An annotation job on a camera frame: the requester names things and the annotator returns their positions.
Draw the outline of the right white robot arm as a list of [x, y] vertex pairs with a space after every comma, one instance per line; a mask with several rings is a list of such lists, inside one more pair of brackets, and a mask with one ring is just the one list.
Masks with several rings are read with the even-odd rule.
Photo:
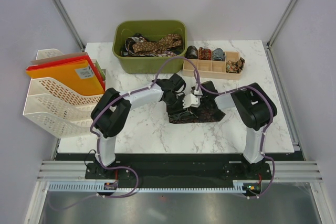
[[210, 91], [199, 86], [203, 91], [215, 96], [217, 107], [224, 111], [235, 108], [246, 126], [246, 144], [243, 151], [244, 163], [240, 166], [241, 174], [248, 179], [259, 173], [259, 166], [266, 158], [264, 142], [266, 131], [277, 115], [277, 108], [257, 83], [222, 93]]

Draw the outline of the gold floral tie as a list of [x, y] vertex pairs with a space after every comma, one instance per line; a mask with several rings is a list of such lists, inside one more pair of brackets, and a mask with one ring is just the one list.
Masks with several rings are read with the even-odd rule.
[[240, 57], [237, 61], [227, 61], [226, 62], [226, 72], [228, 73], [241, 73], [245, 65], [245, 59]]

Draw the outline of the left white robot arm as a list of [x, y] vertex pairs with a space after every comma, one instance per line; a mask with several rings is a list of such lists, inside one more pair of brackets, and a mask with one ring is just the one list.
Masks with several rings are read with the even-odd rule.
[[178, 100], [177, 94], [185, 87], [183, 78], [173, 74], [168, 79], [156, 78], [147, 86], [136, 90], [106, 90], [91, 112], [90, 132], [97, 136], [97, 173], [103, 178], [114, 175], [116, 138], [123, 130], [130, 111], [152, 102], [174, 104]]

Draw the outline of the dark paisley tie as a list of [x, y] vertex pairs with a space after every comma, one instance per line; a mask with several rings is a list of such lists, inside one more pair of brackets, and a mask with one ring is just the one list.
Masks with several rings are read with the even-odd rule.
[[167, 106], [166, 111], [172, 124], [215, 123], [220, 122], [225, 116], [225, 113], [216, 106], [205, 105], [200, 105], [198, 108]]

